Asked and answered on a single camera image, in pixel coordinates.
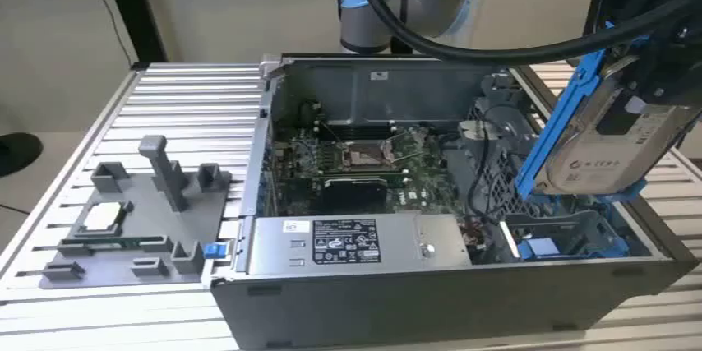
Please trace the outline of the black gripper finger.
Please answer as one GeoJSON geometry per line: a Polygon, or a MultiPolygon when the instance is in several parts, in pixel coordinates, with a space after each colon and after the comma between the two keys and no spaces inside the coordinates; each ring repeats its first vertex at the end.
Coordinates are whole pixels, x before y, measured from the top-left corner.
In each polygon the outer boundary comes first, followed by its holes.
{"type": "Polygon", "coordinates": [[[603,136],[624,135],[638,120],[646,102],[640,98],[616,98],[596,125],[596,132],[603,136]]]}

